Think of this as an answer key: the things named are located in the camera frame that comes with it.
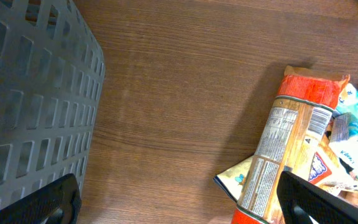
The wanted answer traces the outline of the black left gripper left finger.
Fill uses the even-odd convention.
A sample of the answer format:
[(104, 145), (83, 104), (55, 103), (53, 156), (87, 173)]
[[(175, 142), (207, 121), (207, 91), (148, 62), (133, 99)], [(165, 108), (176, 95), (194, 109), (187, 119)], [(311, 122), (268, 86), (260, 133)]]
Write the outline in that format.
[(81, 204), (76, 177), (69, 173), (0, 210), (0, 224), (76, 224)]

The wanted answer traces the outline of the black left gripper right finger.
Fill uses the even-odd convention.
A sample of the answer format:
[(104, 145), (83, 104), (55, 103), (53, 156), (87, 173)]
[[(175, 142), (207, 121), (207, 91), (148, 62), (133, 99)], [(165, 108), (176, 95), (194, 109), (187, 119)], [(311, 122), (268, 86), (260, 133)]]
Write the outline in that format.
[(357, 207), (289, 171), (280, 175), (277, 196), (286, 224), (358, 224)]

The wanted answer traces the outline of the yellow wet wipes packet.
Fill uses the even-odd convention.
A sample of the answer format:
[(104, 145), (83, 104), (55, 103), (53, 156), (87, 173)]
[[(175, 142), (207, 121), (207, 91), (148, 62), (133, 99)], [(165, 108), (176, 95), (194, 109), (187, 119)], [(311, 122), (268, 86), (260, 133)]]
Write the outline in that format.
[[(326, 132), (319, 144), (308, 181), (358, 207), (358, 177), (353, 168), (338, 159), (329, 148), (330, 134)], [(235, 202), (240, 197), (251, 162), (249, 157), (214, 177), (215, 183)]]

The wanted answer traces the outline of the blue white tissue packet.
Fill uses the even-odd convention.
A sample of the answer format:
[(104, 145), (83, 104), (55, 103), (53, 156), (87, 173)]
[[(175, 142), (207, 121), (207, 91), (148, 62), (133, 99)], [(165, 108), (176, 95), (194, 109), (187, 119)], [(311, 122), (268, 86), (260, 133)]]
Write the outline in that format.
[(358, 177), (358, 90), (348, 83), (333, 114), (329, 147)]

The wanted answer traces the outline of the orange spaghetti packet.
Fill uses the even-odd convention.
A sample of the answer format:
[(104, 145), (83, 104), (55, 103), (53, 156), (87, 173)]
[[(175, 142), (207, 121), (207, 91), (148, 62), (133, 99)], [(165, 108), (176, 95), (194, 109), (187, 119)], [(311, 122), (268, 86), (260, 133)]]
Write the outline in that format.
[(283, 223), (283, 171), (307, 179), (314, 154), (350, 75), (287, 66), (253, 156), (233, 223)]

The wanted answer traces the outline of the grey plastic basket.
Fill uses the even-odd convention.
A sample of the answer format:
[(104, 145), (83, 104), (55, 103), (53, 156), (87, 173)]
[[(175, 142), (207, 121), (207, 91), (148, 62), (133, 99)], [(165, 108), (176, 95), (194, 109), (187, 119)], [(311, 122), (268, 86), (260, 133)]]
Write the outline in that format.
[(72, 0), (0, 0), (0, 210), (84, 184), (106, 67)]

